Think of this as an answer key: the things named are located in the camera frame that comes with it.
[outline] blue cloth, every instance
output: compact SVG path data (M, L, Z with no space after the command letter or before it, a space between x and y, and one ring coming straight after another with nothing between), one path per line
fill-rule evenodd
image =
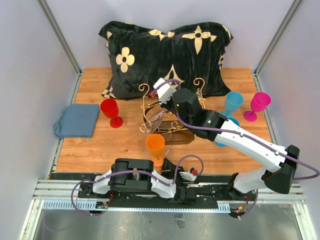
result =
M63 111L53 131L59 139L91 138L99 111L97 104L71 104Z

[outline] pillow with floral pattern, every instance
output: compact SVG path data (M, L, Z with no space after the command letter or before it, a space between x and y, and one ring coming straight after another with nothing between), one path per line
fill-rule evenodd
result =
M224 96L230 89L221 77L225 47L233 39L215 22L185 25L164 33L129 23L111 21L99 32L109 49L112 79L102 96L114 99L142 97L139 85L152 88L159 78L177 79L182 88L199 93L195 78L203 78L204 97Z

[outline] magenta plastic goblet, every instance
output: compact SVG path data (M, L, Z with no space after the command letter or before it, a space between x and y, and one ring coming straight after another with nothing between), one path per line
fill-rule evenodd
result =
M248 122L254 122L258 116L256 113L265 110L271 103L271 97L266 92L257 92L251 100L251 111L245 111L243 117Z

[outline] red plastic goblet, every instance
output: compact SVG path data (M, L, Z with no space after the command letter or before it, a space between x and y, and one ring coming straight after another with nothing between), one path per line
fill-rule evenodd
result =
M104 100L100 105L100 109L107 118L111 119L110 126L114 129L120 128L124 124L124 120L118 116L119 108L116 100L112 98Z

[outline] wooden platform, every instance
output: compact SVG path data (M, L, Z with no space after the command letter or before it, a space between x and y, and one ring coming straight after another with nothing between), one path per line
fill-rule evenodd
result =
M86 68L75 102L100 104L105 99L101 93L108 85L111 76L110 68ZM250 101L257 92L251 70L223 68L222 78L232 91L240 92L244 96L244 104L234 112L234 117L240 122L240 126L270 141L268 127L261 112L258 113L256 122L247 122L243 118L244 111L250 109ZM225 96L209 97L205 101L205 106L207 109L220 112L225 109L225 98ZM154 101L154 98L147 99L147 103ZM124 120L123 126L118 129L111 128L110 120L100 112L92 138L64 139L56 172L103 173L110 169L117 158L150 159L145 147L148 133L139 130L143 122L142 99L117 100L117 103L119 116ZM198 155L204 161L205 174L245 173L261 167L250 157L229 146L217 147L214 143L198 137L195 137L190 144L166 145L166 150L169 150L167 158L175 164L185 155ZM183 161L182 166L186 169L201 168L195 158Z

